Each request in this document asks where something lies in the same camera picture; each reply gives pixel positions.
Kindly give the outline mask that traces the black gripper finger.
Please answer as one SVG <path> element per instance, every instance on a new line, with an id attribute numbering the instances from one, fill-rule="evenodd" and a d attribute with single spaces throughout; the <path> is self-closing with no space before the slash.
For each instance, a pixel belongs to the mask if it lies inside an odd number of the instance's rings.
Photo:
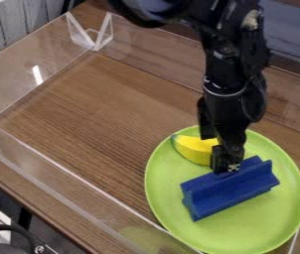
<path id="1" fill-rule="evenodd" d="M 208 140 L 218 137 L 218 129 L 215 126 L 215 115 L 207 100 L 201 97 L 197 102 L 199 107 L 199 125 L 201 139 Z"/>
<path id="2" fill-rule="evenodd" d="M 236 172 L 244 158 L 244 148 L 232 146 L 228 150 L 224 145 L 214 146 L 211 167 L 216 175 Z"/>

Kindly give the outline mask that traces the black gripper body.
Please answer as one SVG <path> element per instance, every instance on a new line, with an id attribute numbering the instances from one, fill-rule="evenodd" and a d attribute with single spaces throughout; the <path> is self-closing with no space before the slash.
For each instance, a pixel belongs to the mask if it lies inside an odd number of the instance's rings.
<path id="1" fill-rule="evenodd" d="M 215 115 L 215 126 L 220 144 L 244 148 L 246 130 L 258 122 L 267 108 L 267 84 L 264 79 L 251 79 L 238 88 L 219 87 L 208 79 L 204 96 Z"/>

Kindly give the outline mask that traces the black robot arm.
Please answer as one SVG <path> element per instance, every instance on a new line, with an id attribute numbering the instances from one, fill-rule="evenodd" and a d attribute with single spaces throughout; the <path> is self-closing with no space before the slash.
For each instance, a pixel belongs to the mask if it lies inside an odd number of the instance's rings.
<path id="1" fill-rule="evenodd" d="M 264 37 L 260 0 L 108 0 L 135 25 L 155 29 L 169 23 L 192 27 L 207 54 L 204 96 L 197 102 L 200 133 L 216 138 L 211 167 L 236 171 L 244 160 L 246 130 L 267 108 L 271 50 Z"/>

